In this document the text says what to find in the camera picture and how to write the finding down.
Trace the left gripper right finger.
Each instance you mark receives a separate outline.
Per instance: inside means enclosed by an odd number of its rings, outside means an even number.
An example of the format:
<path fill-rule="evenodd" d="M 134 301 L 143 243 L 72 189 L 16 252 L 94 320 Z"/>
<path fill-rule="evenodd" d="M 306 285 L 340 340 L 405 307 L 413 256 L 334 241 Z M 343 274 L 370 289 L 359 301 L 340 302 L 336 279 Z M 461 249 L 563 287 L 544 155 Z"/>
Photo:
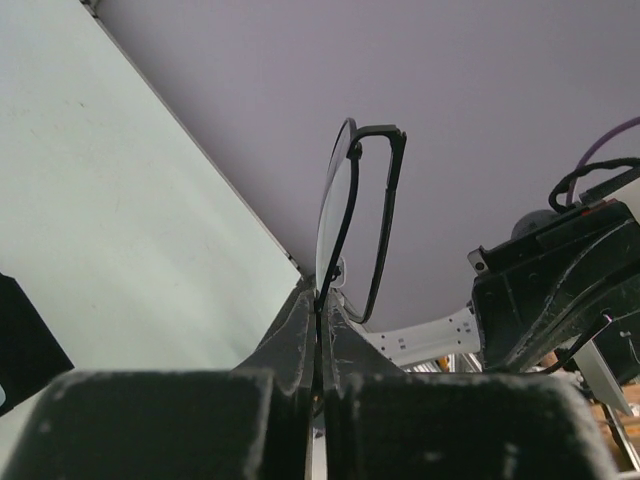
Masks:
<path fill-rule="evenodd" d="M 589 407 L 545 375 L 408 373 L 330 300 L 320 316 L 332 479 L 614 479 Z"/>

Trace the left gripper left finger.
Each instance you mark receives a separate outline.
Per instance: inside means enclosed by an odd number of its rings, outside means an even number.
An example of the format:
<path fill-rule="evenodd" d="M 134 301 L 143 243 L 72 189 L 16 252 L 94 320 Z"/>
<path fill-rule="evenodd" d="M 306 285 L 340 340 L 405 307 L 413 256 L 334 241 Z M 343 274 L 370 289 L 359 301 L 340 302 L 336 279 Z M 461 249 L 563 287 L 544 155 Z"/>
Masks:
<path fill-rule="evenodd" d="M 36 403 L 7 479 L 305 479 L 311 297 L 229 370 L 88 371 Z"/>

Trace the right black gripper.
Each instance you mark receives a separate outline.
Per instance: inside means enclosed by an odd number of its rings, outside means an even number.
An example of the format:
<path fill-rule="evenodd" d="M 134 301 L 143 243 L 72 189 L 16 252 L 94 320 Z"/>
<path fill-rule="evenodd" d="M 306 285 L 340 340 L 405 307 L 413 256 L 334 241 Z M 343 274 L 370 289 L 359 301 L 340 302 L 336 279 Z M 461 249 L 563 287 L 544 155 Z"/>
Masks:
<path fill-rule="evenodd" d="M 557 215 L 469 260 L 487 371 L 524 371 L 605 315 L 639 314 L 639 224 L 619 201 Z"/>

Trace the thin wire-frame glasses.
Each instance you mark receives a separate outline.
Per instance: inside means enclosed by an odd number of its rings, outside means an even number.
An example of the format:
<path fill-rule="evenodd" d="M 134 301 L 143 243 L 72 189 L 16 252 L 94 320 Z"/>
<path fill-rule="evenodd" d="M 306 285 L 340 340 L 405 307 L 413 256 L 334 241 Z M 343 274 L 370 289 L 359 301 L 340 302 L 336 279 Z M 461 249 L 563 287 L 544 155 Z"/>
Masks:
<path fill-rule="evenodd" d="M 357 324 L 366 323 L 374 310 L 388 252 L 396 192 L 407 141 L 406 133 L 397 126 L 369 125 L 358 127 L 352 118 L 340 127 L 329 162 L 319 215 L 316 253 L 315 284 L 316 329 L 330 328 L 329 305 L 332 283 L 346 274 L 339 265 L 342 249 L 356 209 L 359 188 L 362 141 L 368 137 L 384 138 L 389 143 L 390 161 L 384 191 L 382 221 L 375 255 L 373 273 L 366 301 L 349 311 L 347 317 Z"/>

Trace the black glasses case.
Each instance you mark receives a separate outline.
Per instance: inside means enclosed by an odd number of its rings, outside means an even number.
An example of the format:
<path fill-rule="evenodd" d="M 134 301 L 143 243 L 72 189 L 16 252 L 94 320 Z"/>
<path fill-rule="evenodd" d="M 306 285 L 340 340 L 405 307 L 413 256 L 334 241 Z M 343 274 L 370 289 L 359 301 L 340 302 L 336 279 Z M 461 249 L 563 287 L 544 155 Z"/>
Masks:
<path fill-rule="evenodd" d="M 74 364 L 22 290 L 1 277 L 1 414 L 6 415 Z"/>

